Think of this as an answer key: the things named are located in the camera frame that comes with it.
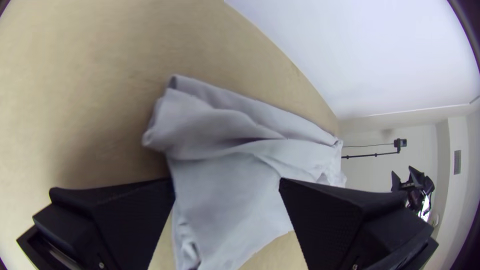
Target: black cable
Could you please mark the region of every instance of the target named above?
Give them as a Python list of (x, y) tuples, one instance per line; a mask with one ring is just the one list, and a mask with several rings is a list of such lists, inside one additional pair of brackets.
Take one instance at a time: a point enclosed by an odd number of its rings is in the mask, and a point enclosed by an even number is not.
[(347, 147), (392, 146), (392, 145), (393, 145), (393, 143), (381, 143), (381, 144), (362, 145), (362, 146), (344, 146), (344, 148), (347, 148)]

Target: towel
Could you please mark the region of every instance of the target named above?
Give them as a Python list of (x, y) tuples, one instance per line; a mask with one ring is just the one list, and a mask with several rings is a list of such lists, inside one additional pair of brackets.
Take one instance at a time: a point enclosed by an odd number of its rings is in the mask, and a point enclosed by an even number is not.
[(145, 147), (165, 154), (177, 270), (237, 270), (293, 230), (280, 178), (344, 187), (343, 142), (293, 113), (174, 75)]

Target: crumpled fabric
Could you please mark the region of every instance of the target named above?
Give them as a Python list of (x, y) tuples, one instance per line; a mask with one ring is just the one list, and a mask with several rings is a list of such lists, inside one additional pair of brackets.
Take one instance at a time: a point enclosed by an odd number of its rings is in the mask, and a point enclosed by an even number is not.
[(174, 75), (145, 147), (165, 154), (177, 270), (236, 270), (293, 230), (280, 178), (344, 187), (343, 142), (258, 100)]

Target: beige tabletop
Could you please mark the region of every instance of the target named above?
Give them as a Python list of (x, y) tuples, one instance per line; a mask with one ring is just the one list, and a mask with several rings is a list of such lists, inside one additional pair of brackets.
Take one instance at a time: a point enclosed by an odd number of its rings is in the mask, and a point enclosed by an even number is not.
[[(221, 0), (11, 0), (0, 17), (0, 257), (32, 269), (15, 240), (51, 187), (93, 188), (168, 174), (141, 147), (173, 73), (303, 116), (337, 119), (295, 65)], [(171, 225), (151, 269), (173, 270)], [(306, 269), (295, 234), (242, 269)]]

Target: black metal stand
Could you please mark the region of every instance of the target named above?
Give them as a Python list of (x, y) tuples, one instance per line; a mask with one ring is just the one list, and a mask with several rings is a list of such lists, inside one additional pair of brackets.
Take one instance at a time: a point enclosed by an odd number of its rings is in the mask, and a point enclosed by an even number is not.
[(374, 153), (374, 154), (360, 154), (360, 155), (344, 155), (341, 158), (342, 159), (351, 159), (351, 158), (363, 158), (363, 157), (378, 157), (378, 156), (384, 156), (384, 155), (391, 155), (391, 154), (399, 154), (400, 150), (397, 150), (396, 152), (389, 152), (389, 153)]
[(396, 139), (393, 141), (393, 146), (396, 147), (396, 152), (388, 152), (388, 153), (374, 153), (374, 154), (360, 154), (360, 155), (344, 155), (341, 158), (342, 159), (351, 159), (351, 158), (364, 158), (364, 157), (378, 157), (378, 156), (384, 156), (384, 155), (392, 155), (392, 154), (400, 154), (400, 149), (402, 147), (407, 146), (407, 140), (406, 139)]

